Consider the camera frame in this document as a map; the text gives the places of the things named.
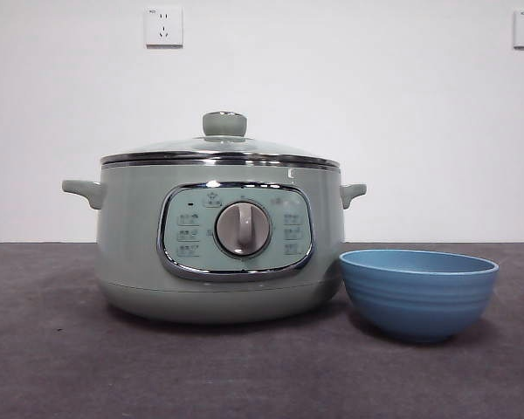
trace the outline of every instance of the dark tablecloth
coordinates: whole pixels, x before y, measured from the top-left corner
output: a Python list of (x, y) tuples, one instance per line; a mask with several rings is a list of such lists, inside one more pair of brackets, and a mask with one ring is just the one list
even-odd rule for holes
[(381, 335), (343, 290), (234, 326), (107, 305), (94, 244), (0, 244), (0, 418), (524, 418), (524, 244), (347, 244), (500, 264), (483, 318), (443, 344)]

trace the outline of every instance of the lid knob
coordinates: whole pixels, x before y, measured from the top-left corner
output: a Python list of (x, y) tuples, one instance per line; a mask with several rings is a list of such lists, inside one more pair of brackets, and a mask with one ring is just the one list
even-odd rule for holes
[(218, 111), (203, 116), (203, 133), (242, 137), (246, 133), (246, 118), (236, 112)]

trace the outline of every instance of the pot handle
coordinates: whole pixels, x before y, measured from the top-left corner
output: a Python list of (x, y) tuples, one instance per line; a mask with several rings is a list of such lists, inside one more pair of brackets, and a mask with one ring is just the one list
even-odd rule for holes
[(105, 185), (90, 181), (62, 181), (62, 190), (87, 198), (89, 206), (94, 210), (101, 209), (106, 193)]
[(353, 198), (365, 195), (367, 193), (367, 185), (364, 183), (357, 183), (353, 185), (340, 186), (341, 204), (346, 210), (351, 204)]

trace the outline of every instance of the ceramic bowl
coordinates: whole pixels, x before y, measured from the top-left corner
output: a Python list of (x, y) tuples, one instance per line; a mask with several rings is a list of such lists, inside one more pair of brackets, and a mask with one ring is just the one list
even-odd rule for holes
[(361, 315), (394, 338), (423, 343), (479, 319), (499, 270), (486, 259), (436, 251), (349, 251), (340, 260)]

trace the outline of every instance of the white knob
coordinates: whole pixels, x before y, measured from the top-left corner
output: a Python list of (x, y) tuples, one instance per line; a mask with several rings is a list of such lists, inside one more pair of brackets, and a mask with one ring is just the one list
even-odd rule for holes
[(216, 234), (229, 253), (249, 256), (264, 248), (270, 236), (270, 221), (254, 203), (233, 203), (219, 215)]

